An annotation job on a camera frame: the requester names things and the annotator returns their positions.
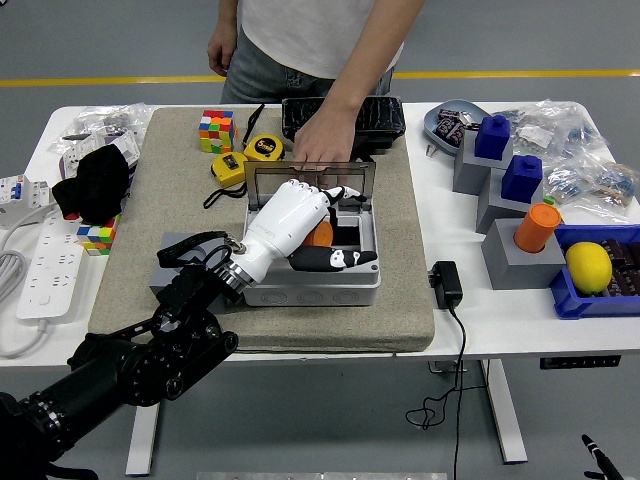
man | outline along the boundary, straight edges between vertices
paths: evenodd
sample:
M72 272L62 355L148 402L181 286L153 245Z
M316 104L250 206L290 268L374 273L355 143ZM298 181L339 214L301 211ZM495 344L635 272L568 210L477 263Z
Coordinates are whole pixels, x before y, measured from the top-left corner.
M347 162L362 102L372 91L388 92L390 68L423 4L243 0L238 33L238 0L220 0L207 53L211 69L227 77L222 103L326 96L296 134L293 154L296 161Z

white table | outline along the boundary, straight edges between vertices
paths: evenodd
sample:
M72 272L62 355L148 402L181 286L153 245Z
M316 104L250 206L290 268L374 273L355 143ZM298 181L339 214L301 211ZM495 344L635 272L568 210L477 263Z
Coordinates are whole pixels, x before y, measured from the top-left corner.
M577 321L559 320L553 311L553 297L548 289L494 291L491 288L480 245L484 235L474 232L477 197L452 192L453 158L442 152L425 155L428 141L423 134L423 117L438 103L405 104L406 141L411 164L413 187L422 228L427 266L436 261L456 262L464 290L464 298L456 309L467 330L466 359L501 359L511 355L574 356L636 353L640 351L640 319L585 318ZM516 103L482 103L488 112L516 107ZM83 107L64 107L55 111L29 162L26 175L31 180L46 180L54 185L60 180L59 156L48 151L51 143ZM600 152L611 158L608 150ZM584 210L562 209L569 224L603 224L606 221ZM640 222L637 202L630 207L630 221ZM27 257L37 240L37 227L24 227L15 234L9 246L22 250ZM37 350L24 357L0 359L0 367L45 367L66 365L76 346L83 340L106 258L87 257L90 262L83 283L82 308L76 321L52 328ZM15 306L19 292L14 292L0 313L0 338L5 349L24 344L35 332L19 326ZM430 360L454 359L460 351L460 331L446 311L434 312L436 335L423 352L398 354ZM393 354L300 355L300 354L234 354L227 361L299 361L346 358L382 358ZM505 395L492 395L499 430L515 445L509 454L509 442L503 444L506 461L526 461L524 446L518 439L519 429L508 386L499 362L492 363L492 394L500 390ZM500 415L506 412L506 424Z

rubik's cube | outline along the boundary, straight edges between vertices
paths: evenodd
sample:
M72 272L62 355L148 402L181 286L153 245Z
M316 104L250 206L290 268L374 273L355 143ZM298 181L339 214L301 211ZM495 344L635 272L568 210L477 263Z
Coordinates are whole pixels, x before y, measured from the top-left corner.
M104 225L81 225L76 236L91 256L109 255L121 214L116 215Z
M238 128L233 121L233 112L205 110L200 120L200 145L203 152L233 152L234 140L238 138Z

yellow tape measure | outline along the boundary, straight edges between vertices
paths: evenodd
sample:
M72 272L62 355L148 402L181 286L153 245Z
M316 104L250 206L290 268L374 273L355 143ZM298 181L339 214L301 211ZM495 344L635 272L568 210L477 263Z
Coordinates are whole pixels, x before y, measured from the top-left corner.
M275 135L258 135L249 142L244 154L249 160L259 162L280 160L284 157L284 145Z
M211 164L211 173L218 179L222 188L230 187L244 181L244 162L247 161L240 152L229 152L218 155Z
M240 152L229 152L218 155L211 164L211 173L218 179L222 188L244 182L244 162L273 162L284 157L282 141L273 135L258 135Z

table leg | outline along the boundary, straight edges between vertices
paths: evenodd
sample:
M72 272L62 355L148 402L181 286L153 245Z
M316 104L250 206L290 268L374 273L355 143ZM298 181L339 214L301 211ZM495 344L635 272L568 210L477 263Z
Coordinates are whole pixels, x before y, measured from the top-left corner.
M151 407L137 407L136 418L133 422L129 459L127 460L126 475L140 477L151 472L153 457L153 441L156 436L158 411L160 404Z
M482 361L482 369L489 385L487 390L498 430L502 458L505 463L527 462L527 452L522 441L522 434L520 433L513 401L511 400L511 392L509 391L502 360L493 359L491 360L491 366L488 367L488 365L488 360Z

